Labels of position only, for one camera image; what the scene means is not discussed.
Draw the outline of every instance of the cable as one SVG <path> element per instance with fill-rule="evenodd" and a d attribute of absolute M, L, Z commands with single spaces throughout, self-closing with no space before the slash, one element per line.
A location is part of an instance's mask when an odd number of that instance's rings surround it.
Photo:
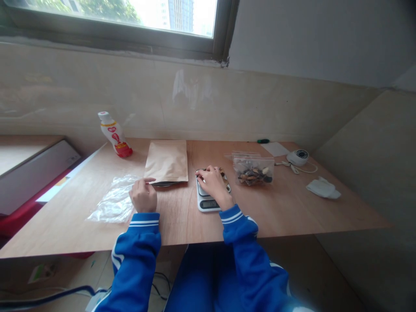
<path fill-rule="evenodd" d="M 29 290 L 29 291 L 26 291 L 26 292 L 9 292 L 7 290 L 0 289 L 0 293 L 5 293 L 5 294 L 8 294 L 8 295 L 12 295 L 12 296 L 19 297 L 19 296 L 26 295 L 28 293 L 35 293 L 35 292 L 37 292 L 39 290 L 61 290 L 61 291 L 68 291 L 69 288 L 65 288 L 65 287 L 45 287 L 45 288 L 32 289 L 32 290 Z M 82 293 L 82 292 L 77 292 L 75 294 L 76 295 L 87 296 L 87 297 L 90 297 L 90 298 L 92 297 L 91 294 L 86 294 L 86 293 Z"/>
<path fill-rule="evenodd" d="M 315 172 L 318 171 L 318 166 L 317 165 L 315 165 L 313 163 L 310 163 L 310 162 L 307 162 L 307 163 L 314 166 L 315 170 L 314 171 L 306 171 L 306 170 L 300 169 L 299 167 L 294 166 L 291 162 L 285 162 L 285 161 L 275 162 L 274 165 L 275 166 L 284 165 L 284 166 L 290 167 L 294 174 L 299 174 L 299 171 L 302 171 L 302 172 L 305 172 L 305 173 L 315 173 Z"/>
<path fill-rule="evenodd" d="M 27 310 L 27 309 L 31 309 L 31 308 L 34 308 L 34 307 L 37 307 L 37 306 L 44 305 L 46 303 L 49 303 L 51 301 L 60 299 L 60 298 L 65 297 L 65 296 L 78 293 L 80 291 L 86 291 L 91 296 L 94 296 L 98 293 L 108 292 L 107 289 L 101 289 L 101 290 L 98 290 L 98 291 L 94 291 L 94 289 L 91 286 L 84 285 L 84 286 L 76 287 L 76 288 L 73 288 L 73 289 L 68 289 L 68 290 L 65 290 L 63 292 L 59 292 L 57 294 L 47 296 L 47 297 L 43 297 L 43 298 L 30 299 L 30 300 L 1 300 L 0 301 L 0 311 Z"/>
<path fill-rule="evenodd" d="M 156 289 L 156 292 L 157 292 L 157 294 L 159 295 L 159 297 L 160 297 L 160 298 L 162 298 L 162 299 L 163 299 L 163 300 L 165 300 L 165 301 L 166 301 L 166 300 L 168 300 L 166 297 L 163 297 L 163 296 L 160 294 L 160 292 L 159 292 L 159 290 L 157 289 L 157 287 L 156 287 L 156 285 L 155 285 L 155 284 L 153 284 L 153 283 L 152 283 L 152 286 Z"/>
<path fill-rule="evenodd" d="M 166 279 L 166 282 L 168 283 L 168 287 L 169 287 L 169 292 L 170 292 L 171 291 L 171 289 L 170 289 L 170 281 L 169 281 L 168 277 L 165 274 L 161 273 L 161 272 L 155 272 L 155 274 L 160 274 L 160 275 L 162 275 Z"/>

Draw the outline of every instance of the window frame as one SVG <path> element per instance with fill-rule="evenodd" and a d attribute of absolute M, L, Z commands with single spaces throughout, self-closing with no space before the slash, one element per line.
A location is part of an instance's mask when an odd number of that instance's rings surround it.
<path fill-rule="evenodd" d="M 0 36 L 24 36 L 113 51 L 228 61 L 240 0 L 217 0 L 213 38 L 16 8 L 0 0 Z"/>

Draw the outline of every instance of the blue pants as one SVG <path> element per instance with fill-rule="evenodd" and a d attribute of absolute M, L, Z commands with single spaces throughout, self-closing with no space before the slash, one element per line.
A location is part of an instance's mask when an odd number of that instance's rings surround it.
<path fill-rule="evenodd" d="M 164 311 L 243 311 L 232 247 L 189 245 Z"/>

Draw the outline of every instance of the digital kitchen scale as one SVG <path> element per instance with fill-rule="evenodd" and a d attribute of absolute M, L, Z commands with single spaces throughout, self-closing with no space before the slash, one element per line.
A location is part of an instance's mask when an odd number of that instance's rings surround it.
<path fill-rule="evenodd" d="M 222 175 L 222 179 L 224 181 L 225 187 L 227 188 L 228 192 L 231 193 L 231 187 L 228 183 L 227 176 L 225 175 L 224 169 L 220 168 L 220 173 Z M 221 208 L 218 203 L 213 199 L 207 192 L 205 192 L 202 187 L 199 185 L 198 177 L 196 178 L 196 193 L 198 196 L 198 209 L 202 212 L 211 212 L 211 211 L 220 211 Z"/>

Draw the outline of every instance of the jacket sleeve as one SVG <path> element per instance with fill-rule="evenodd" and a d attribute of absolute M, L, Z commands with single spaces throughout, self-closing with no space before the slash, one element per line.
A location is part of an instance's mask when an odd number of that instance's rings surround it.
<path fill-rule="evenodd" d="M 224 242 L 234 250 L 241 301 L 248 312 L 310 311 L 294 299 L 289 290 L 289 275 L 270 261 L 257 243 L 258 226 L 241 212 L 238 205 L 220 212 Z"/>
<path fill-rule="evenodd" d="M 111 252 L 114 281 L 111 292 L 93 312 L 146 312 L 156 257 L 161 246 L 159 214 L 134 214 L 126 233 Z"/>

